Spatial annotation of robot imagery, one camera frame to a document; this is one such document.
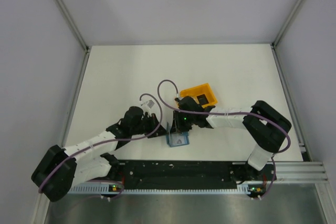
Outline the yellow plastic bin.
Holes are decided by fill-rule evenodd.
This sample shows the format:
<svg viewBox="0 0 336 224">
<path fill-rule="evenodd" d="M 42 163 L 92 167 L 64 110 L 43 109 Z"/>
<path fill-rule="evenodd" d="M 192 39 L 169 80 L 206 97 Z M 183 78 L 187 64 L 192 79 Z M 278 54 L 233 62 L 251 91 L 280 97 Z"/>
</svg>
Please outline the yellow plastic bin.
<svg viewBox="0 0 336 224">
<path fill-rule="evenodd" d="M 196 103 L 201 105 L 203 108 L 213 106 L 218 103 L 215 94 L 208 83 L 180 91 L 181 98 L 186 96 L 192 97 Z"/>
</svg>

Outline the blue leather card holder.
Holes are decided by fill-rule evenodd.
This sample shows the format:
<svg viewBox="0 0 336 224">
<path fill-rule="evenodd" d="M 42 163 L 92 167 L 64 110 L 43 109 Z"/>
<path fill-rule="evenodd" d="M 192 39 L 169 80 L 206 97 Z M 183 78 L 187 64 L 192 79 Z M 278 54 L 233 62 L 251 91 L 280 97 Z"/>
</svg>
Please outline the blue leather card holder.
<svg viewBox="0 0 336 224">
<path fill-rule="evenodd" d="M 190 144 L 188 132 L 171 133 L 171 129 L 172 127 L 169 125 L 169 123 L 167 123 L 166 143 L 169 147 L 180 147 Z"/>
</svg>

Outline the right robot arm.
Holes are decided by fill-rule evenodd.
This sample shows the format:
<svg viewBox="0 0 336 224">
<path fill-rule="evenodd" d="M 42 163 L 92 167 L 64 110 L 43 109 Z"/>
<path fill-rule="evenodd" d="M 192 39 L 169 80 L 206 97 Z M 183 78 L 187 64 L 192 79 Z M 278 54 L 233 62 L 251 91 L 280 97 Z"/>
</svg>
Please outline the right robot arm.
<svg viewBox="0 0 336 224">
<path fill-rule="evenodd" d="M 196 125 L 200 128 L 233 128 L 249 132 L 256 145 L 247 159 L 245 174 L 252 180 L 264 174 L 267 162 L 287 140 L 291 144 L 289 131 L 292 124 L 272 106 L 258 100 L 250 111 L 244 109 L 224 110 L 214 105 L 202 107 L 192 97 L 175 98 L 178 108 L 174 109 L 173 121 L 177 131 L 187 132 Z"/>
</svg>

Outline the silver card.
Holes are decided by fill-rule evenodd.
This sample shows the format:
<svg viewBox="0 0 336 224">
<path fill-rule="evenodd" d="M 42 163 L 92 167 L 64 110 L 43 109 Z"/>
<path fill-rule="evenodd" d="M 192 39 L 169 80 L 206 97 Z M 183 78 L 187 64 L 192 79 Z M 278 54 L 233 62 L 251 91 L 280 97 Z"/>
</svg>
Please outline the silver card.
<svg viewBox="0 0 336 224">
<path fill-rule="evenodd" d="M 188 145 L 188 137 L 184 135 L 177 135 L 172 137 L 171 140 L 171 145 L 172 146 L 183 146 L 183 145 Z"/>
</svg>

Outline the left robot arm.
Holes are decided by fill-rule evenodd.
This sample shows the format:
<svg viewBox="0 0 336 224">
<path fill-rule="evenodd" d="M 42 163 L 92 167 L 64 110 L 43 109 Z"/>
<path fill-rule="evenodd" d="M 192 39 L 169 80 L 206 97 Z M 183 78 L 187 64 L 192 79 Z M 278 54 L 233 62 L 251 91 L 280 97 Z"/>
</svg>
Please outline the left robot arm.
<svg viewBox="0 0 336 224">
<path fill-rule="evenodd" d="M 78 184 L 98 177 L 116 179 L 119 168 L 113 155 L 115 150 L 131 141 L 166 134 L 161 116 L 132 106 L 117 123 L 91 139 L 68 147 L 50 147 L 32 173 L 31 180 L 40 194 L 57 202 Z"/>
</svg>

